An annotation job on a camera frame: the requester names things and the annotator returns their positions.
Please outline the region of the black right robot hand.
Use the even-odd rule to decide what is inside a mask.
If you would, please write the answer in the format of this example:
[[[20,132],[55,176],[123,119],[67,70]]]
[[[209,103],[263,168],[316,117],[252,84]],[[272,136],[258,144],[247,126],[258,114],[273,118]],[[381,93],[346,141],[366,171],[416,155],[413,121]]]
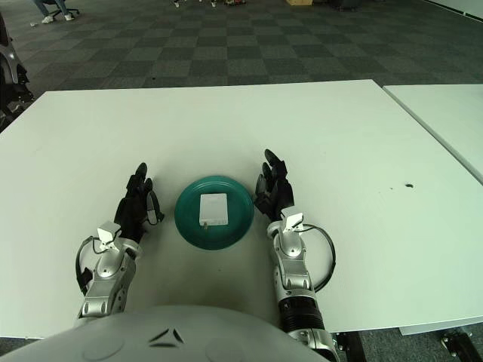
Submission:
[[[280,221],[281,211],[294,206],[293,189],[285,162],[269,149],[265,149],[264,155],[266,161],[257,178],[254,206],[271,222]]]

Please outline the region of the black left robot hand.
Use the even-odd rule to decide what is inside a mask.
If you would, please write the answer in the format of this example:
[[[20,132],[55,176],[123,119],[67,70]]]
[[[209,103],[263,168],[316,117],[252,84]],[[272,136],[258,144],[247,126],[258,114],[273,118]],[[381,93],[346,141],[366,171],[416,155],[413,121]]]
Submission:
[[[126,194],[118,204],[114,223],[121,227],[120,236],[140,243],[144,234],[144,223],[156,225],[165,215],[161,212],[152,180],[147,177],[148,167],[141,163],[130,176]]]

